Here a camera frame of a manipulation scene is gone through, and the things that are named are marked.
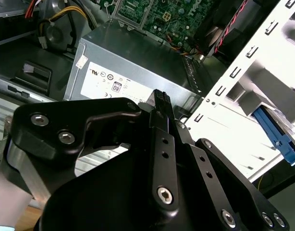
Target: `yellow wire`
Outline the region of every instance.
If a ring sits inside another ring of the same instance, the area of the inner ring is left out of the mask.
[[[77,12],[79,12],[79,13],[80,13],[85,19],[87,19],[85,13],[84,13],[79,7],[77,7],[77,6],[69,6],[69,7],[64,8],[64,9],[61,10],[60,12],[56,13],[56,14],[55,14],[54,16],[52,16],[49,20],[52,20],[52,19],[54,19],[54,18],[60,16],[61,14],[65,13],[65,12],[67,12],[67,11],[77,11]]]
[[[258,190],[259,190],[259,186],[261,185],[261,182],[262,182],[263,176],[264,176],[264,175],[262,175],[261,179],[260,179],[259,182],[258,182]]]
[[[69,6],[64,8],[63,10],[61,10],[60,12],[56,13],[54,16],[52,16],[50,19],[48,19],[49,21],[55,19],[56,17],[59,17],[61,14],[68,12],[68,11],[77,11],[78,13],[80,13],[85,19],[87,19],[86,14],[77,6]],[[43,34],[43,25],[44,23],[40,24],[40,33],[41,35]]]

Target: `blue plastic latch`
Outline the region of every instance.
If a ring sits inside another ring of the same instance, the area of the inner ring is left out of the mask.
[[[273,146],[281,152],[284,159],[292,166],[295,165],[295,150],[290,145],[291,139],[288,135],[282,135],[261,108],[258,108],[252,116],[264,129]]]

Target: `motherboard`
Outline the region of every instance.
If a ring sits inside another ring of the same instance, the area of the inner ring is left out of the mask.
[[[197,29],[218,0],[118,0],[110,10],[168,41],[177,51],[193,53]]]

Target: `white sticker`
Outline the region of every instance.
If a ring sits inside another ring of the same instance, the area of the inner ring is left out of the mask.
[[[81,55],[80,59],[78,60],[78,62],[76,63],[76,66],[79,69],[82,69],[84,67],[84,65],[86,64],[86,62],[88,61],[88,58],[85,57],[84,55]]]
[[[126,97],[146,102],[153,89],[90,62],[81,94],[91,99]]]

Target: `green circuit board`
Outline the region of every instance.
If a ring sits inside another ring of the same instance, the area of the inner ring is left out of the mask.
[[[151,0],[121,0],[118,14],[135,23],[141,23]],[[217,0],[154,0],[147,15],[143,30],[183,47],[184,51],[193,49],[187,40],[193,38],[213,4]]]
[[[143,29],[159,38],[170,35],[173,44],[190,52],[186,42],[193,38],[215,0],[155,0]]]

